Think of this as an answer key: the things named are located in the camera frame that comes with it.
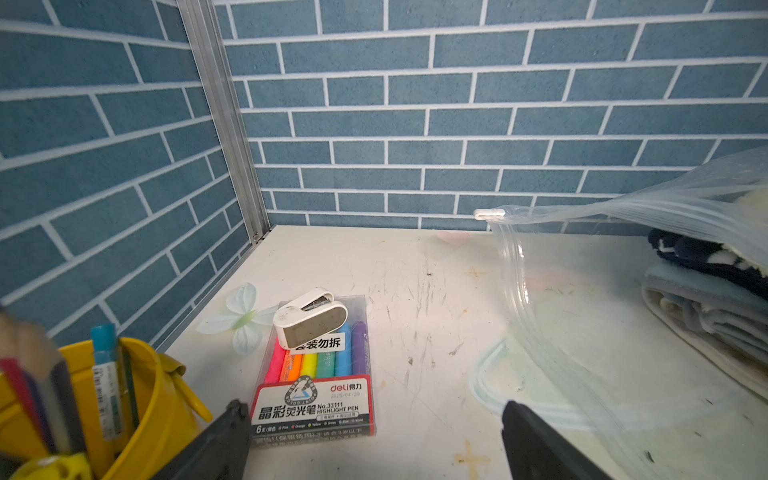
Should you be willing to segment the clear plastic vacuum bag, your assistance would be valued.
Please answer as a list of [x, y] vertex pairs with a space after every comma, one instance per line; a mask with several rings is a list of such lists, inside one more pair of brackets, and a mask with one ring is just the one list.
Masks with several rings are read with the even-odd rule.
[[478, 400], [528, 406], [613, 477], [766, 477], [767, 397], [678, 337], [641, 293], [649, 267], [674, 264], [648, 243], [652, 229], [767, 268], [765, 147], [595, 203], [474, 215], [498, 243], [509, 321], [473, 372]]

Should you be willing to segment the yellow pen cup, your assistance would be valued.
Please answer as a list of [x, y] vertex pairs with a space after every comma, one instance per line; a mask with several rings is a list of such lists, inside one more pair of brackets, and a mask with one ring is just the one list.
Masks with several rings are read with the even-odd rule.
[[186, 367], [149, 344], [124, 338], [137, 399], [139, 426], [119, 455], [105, 441], [98, 420], [89, 341], [60, 349], [68, 364], [94, 476], [149, 479], [189, 445], [213, 420], [210, 410], [183, 380]]

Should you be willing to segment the aluminium corner post left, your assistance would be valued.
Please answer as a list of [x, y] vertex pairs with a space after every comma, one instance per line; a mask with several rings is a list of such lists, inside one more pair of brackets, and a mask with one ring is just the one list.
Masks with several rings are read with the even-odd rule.
[[178, 8], [245, 227], [256, 243], [269, 232], [270, 224], [214, 5], [182, 0]]

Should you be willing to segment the white small stapler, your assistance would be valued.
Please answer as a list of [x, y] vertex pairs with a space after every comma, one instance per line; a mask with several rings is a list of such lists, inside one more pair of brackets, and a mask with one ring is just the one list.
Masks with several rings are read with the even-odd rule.
[[347, 307], [327, 289], [315, 287], [279, 307], [273, 317], [280, 346], [293, 350], [342, 327]]

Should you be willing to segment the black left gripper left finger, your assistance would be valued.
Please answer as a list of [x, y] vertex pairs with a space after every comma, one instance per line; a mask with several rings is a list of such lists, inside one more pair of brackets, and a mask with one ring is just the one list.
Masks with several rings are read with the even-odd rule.
[[249, 407], [232, 400], [187, 447], [160, 469], [156, 479], [242, 479], [250, 449]]

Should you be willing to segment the highlighter pen pack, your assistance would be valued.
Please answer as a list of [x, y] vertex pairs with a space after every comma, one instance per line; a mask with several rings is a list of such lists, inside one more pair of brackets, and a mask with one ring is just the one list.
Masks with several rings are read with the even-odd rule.
[[276, 447], [376, 433], [364, 296], [341, 297], [345, 324], [296, 350], [270, 333], [250, 404], [251, 445]]

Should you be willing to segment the grey white folded blanket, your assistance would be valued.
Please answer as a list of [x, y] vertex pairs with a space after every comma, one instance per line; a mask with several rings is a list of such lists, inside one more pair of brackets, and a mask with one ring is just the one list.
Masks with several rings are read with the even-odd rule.
[[678, 337], [756, 395], [767, 397], [767, 301], [732, 282], [669, 263], [649, 267], [646, 306]]

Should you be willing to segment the navy blue star blanket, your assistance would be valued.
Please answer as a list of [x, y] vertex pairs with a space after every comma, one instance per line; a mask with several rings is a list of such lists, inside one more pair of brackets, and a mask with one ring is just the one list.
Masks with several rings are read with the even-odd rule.
[[720, 244], [659, 229], [652, 229], [647, 240], [664, 260], [728, 280], [767, 299], [767, 268], [754, 266]]

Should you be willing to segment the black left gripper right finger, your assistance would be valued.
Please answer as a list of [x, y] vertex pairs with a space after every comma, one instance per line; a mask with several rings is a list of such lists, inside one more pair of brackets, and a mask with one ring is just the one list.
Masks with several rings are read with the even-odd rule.
[[528, 406], [509, 401], [502, 423], [503, 444], [514, 480], [610, 479]]

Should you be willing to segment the teal glue stick pen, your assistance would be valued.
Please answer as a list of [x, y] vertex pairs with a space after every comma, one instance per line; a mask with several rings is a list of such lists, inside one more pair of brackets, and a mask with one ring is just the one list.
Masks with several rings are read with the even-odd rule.
[[114, 325], [108, 323], [93, 327], [90, 334], [98, 419], [104, 439], [116, 441], [124, 434], [116, 331]]

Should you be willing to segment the pencils bundle in cup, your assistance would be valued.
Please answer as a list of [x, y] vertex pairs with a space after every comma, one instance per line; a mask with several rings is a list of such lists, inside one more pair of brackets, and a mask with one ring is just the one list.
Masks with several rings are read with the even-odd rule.
[[1, 313], [1, 371], [49, 453], [86, 451], [63, 356], [44, 329], [5, 311]]

